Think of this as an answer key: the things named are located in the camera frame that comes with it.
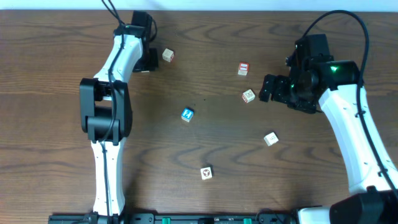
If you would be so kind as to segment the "red letter I block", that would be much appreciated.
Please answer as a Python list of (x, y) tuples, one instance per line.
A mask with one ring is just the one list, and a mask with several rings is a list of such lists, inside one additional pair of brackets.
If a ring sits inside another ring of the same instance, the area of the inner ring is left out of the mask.
[(249, 71), (249, 64), (241, 62), (238, 68), (238, 75), (246, 76)]

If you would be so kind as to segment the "blue number 2 block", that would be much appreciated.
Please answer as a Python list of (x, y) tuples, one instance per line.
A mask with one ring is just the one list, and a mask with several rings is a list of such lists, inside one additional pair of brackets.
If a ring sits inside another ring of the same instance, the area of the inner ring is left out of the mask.
[(181, 118), (184, 120), (184, 121), (186, 121), (186, 122), (190, 122), (191, 121), (191, 119), (193, 118), (193, 115), (194, 115), (194, 111), (192, 110), (192, 109), (190, 109), (190, 108), (185, 108), (183, 111), (182, 111), (182, 114), (181, 114)]

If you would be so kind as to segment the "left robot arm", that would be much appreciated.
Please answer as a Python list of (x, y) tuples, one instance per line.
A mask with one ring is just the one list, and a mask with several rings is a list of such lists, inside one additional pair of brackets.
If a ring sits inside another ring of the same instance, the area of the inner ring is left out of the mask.
[(155, 20), (144, 11), (134, 11), (131, 23), (119, 22), (113, 32), (113, 48), (93, 78), (80, 82), (81, 128), (87, 134), (95, 157), (96, 198), (93, 211), (83, 223), (123, 223), (123, 150), (132, 128), (128, 82), (134, 72), (149, 72), (159, 66)]

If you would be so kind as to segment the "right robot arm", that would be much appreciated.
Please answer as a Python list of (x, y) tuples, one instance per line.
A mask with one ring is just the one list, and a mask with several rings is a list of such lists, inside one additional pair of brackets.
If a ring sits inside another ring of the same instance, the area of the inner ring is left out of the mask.
[(348, 176), (350, 196), (331, 206), (297, 209), (286, 223), (397, 223), (397, 168), (369, 111), (352, 60), (334, 60), (326, 35), (295, 41), (289, 76), (264, 77), (261, 101), (277, 101), (329, 120)]

